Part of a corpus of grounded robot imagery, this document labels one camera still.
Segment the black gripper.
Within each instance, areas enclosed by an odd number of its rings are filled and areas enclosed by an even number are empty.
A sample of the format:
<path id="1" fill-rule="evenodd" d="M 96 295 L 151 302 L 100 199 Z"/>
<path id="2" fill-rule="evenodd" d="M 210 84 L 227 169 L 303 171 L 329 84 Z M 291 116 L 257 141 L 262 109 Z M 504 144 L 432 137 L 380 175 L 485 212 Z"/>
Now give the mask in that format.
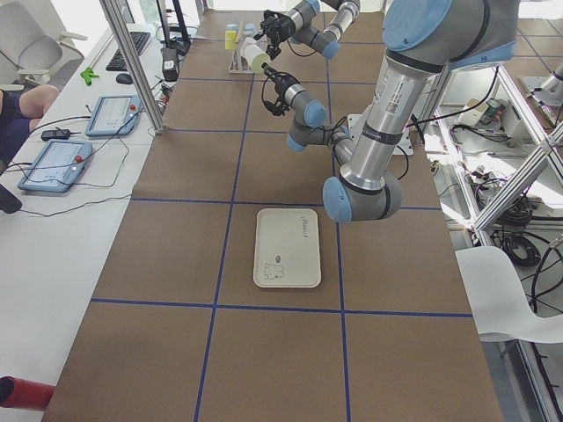
<path id="1" fill-rule="evenodd" d="M 280 43 L 294 33 L 294 21 L 290 17 L 280 14 L 281 16 L 270 24 L 262 21 L 262 31 L 254 36 L 255 40 L 261 40 L 265 35 L 267 36 L 266 53 L 271 61 L 281 53 Z"/>
<path id="2" fill-rule="evenodd" d="M 278 72 L 267 63 L 263 63 L 261 68 L 266 79 L 274 82 L 274 90 L 278 94 L 278 100 L 283 104 L 287 104 L 285 94 L 291 86 L 297 84 L 297 79 L 290 73 Z"/>

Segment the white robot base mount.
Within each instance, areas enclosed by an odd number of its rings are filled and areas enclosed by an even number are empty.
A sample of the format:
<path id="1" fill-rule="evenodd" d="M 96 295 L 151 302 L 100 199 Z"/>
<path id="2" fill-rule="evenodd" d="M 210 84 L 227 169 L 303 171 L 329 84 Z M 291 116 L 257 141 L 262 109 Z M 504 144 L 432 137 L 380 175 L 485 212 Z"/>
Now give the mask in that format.
<path id="1" fill-rule="evenodd" d="M 365 113 L 349 114 L 347 116 L 347 127 L 350 133 L 350 138 L 354 143 L 358 143 L 366 119 L 367 115 Z M 397 137 L 397 140 L 395 149 L 393 150 L 393 155 L 406 154 L 408 156 L 412 156 L 414 151 L 409 132 L 404 131 L 401 134 L 395 134 L 395 136 Z"/>

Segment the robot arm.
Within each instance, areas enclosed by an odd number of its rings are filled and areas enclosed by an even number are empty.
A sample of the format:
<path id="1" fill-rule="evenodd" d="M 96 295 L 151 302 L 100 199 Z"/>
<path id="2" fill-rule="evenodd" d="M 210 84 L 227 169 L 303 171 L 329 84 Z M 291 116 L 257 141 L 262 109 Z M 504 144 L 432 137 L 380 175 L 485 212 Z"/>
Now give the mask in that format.
<path id="1" fill-rule="evenodd" d="M 510 60 L 515 50 L 516 1 L 395 1 L 383 23 L 384 59 L 359 134 L 327 126 L 326 110 L 290 74 L 261 63 L 273 81 L 274 114 L 293 110 L 288 143 L 296 150 L 329 147 L 340 164 L 323 187 L 325 211 L 336 222 L 393 215 L 402 189 L 387 166 L 428 79 L 444 68 L 481 69 Z"/>
<path id="2" fill-rule="evenodd" d="M 323 30 L 314 26 L 320 13 L 320 1 L 300 1 L 289 11 L 264 11 L 259 32 L 254 39 L 267 39 L 266 52 L 272 60 L 281 53 L 280 45 L 289 40 L 304 44 L 331 60 L 339 51 L 344 32 L 358 19 L 361 2 L 325 1 L 325 4 L 334 9 L 336 14 Z"/>

